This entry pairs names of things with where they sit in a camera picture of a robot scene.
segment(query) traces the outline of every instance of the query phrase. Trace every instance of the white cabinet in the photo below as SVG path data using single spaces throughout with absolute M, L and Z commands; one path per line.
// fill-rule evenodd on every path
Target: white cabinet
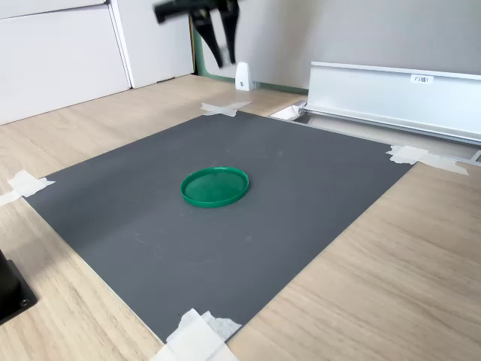
M 107 5 L 0 20 L 0 124 L 129 88 Z
M 158 0 L 112 0 L 120 43 L 134 88 L 191 74 L 192 43 L 187 15 L 158 24 Z
M 105 0 L 0 0 L 0 19 L 103 3 Z

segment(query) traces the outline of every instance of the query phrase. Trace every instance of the tape piece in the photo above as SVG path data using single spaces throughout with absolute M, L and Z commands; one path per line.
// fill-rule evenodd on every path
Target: tape piece
M 224 326 L 227 324 L 222 321 L 227 319 L 216 319 L 210 312 L 201 317 L 196 310 L 191 309 L 182 316 L 177 329 L 167 337 L 167 343 L 151 361 L 237 361 L 224 339 L 205 319 Z
M 216 114 L 224 114 L 228 117 L 235 117 L 237 114 L 237 110 L 242 108 L 245 105 L 248 105 L 252 102 L 241 102 L 241 103 L 232 103 L 227 105 L 226 107 L 217 107 L 216 105 L 202 103 L 201 109 L 207 111 L 204 115 L 216 115 Z
M 201 317 L 223 342 L 226 342 L 241 327 L 229 318 L 215 318 L 210 311 L 205 312 Z
M 434 168 L 443 169 L 445 171 L 452 171 L 454 173 L 469 175 L 467 170 L 456 164 L 454 159 L 444 158 L 442 156 L 435 156 L 430 154 L 426 149 L 419 149 L 415 147 L 400 147 L 392 145 L 391 150 L 386 152 L 391 154 L 391 161 L 396 163 L 415 164 L 421 162 Z
M 37 179 L 23 169 L 15 174 L 12 179 L 8 180 L 8 184 L 10 184 L 14 190 L 0 196 L 0 206 L 16 201 L 22 196 L 30 197 L 36 194 L 39 190 L 54 183 L 55 182 L 47 180 L 45 177 Z

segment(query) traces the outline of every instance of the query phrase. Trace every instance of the wooden tabletop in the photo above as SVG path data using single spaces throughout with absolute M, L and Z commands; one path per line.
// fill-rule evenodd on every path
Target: wooden tabletop
M 0 126 L 0 194 L 203 114 L 269 115 L 305 96 L 186 76 Z M 481 359 L 481 168 L 417 164 L 228 343 L 239 360 Z M 20 199 L 0 248 L 39 298 L 0 326 L 1 360 L 150 359 L 160 340 Z

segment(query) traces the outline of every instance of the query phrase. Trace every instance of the green plastic lid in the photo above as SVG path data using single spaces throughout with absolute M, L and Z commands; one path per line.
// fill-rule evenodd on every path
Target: green plastic lid
M 203 208 L 223 207 L 237 202 L 249 190 L 249 177 L 240 169 L 214 167 L 188 176 L 180 191 L 191 205 Z

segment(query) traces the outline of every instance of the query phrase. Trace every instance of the gray cutting mat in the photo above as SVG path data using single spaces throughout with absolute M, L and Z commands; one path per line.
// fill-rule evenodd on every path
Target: gray cutting mat
M 245 325 L 411 165 L 390 147 L 238 112 L 199 117 L 58 171 L 26 200 L 165 341 L 190 308 Z M 216 165 L 250 191 L 224 208 L 180 184 Z

